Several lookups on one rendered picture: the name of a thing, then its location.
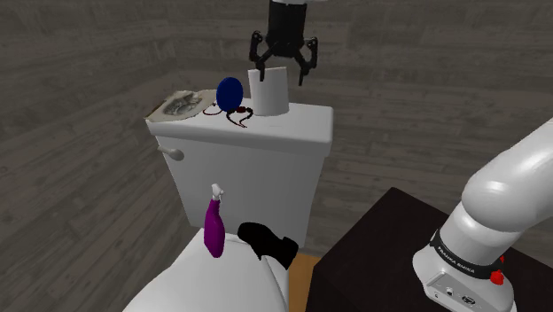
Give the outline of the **blue round ball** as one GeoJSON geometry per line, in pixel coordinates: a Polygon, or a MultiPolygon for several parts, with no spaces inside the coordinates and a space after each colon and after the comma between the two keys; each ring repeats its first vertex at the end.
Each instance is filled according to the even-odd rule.
{"type": "Polygon", "coordinates": [[[221,110],[228,112],[240,107],[243,100],[243,86],[234,77],[226,77],[219,83],[216,89],[216,102],[221,110]]]}

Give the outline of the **orange floor mat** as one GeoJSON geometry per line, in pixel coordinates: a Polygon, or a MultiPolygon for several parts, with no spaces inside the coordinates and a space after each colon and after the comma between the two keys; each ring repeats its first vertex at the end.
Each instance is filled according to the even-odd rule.
{"type": "Polygon", "coordinates": [[[319,257],[298,253],[289,268],[289,312],[305,312],[314,266],[319,257]]]}

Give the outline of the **white toilet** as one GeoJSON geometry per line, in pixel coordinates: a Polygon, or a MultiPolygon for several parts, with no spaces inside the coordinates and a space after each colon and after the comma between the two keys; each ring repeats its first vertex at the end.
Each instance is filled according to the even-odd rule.
{"type": "Polygon", "coordinates": [[[315,190],[329,155],[333,111],[290,104],[278,116],[226,114],[217,108],[185,120],[149,122],[196,234],[177,259],[123,312],[288,312],[288,273],[258,259],[238,238],[243,222],[269,227],[299,245],[306,241],[315,190]],[[224,250],[204,244],[212,185],[224,190],[224,250]]]}

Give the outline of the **purple spray bottle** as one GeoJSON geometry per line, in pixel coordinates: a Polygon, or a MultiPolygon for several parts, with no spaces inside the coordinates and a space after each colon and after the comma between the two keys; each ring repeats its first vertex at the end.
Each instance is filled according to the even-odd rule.
{"type": "Polygon", "coordinates": [[[220,205],[224,190],[219,184],[214,183],[212,193],[204,222],[204,244],[214,258],[220,258],[225,242],[225,228],[220,216],[220,205]]]}

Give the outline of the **dark robot stand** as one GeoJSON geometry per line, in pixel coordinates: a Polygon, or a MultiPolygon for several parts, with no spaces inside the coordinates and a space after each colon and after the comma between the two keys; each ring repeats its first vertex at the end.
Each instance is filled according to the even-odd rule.
{"type": "Polygon", "coordinates": [[[521,200],[493,213],[478,213],[473,203],[462,199],[445,215],[389,189],[315,265],[306,312],[448,312],[426,296],[412,265],[436,230],[465,261],[504,261],[518,312],[553,312],[553,269],[512,247],[545,213],[525,217],[521,200]]]}

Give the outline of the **black shoe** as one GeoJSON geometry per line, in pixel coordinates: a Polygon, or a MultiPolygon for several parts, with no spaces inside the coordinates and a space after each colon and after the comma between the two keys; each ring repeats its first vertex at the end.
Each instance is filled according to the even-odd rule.
{"type": "Polygon", "coordinates": [[[288,237],[279,238],[273,231],[257,222],[243,222],[238,227],[238,237],[245,241],[261,260],[270,256],[284,269],[289,269],[299,251],[299,245],[288,237]]]}

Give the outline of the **white paper roll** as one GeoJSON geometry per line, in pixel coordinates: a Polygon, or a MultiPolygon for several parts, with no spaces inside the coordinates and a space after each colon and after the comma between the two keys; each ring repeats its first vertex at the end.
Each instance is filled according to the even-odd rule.
{"type": "Polygon", "coordinates": [[[278,116],[289,112],[287,68],[285,66],[266,68],[264,79],[261,71],[248,71],[253,114],[257,116],[278,116]]]}

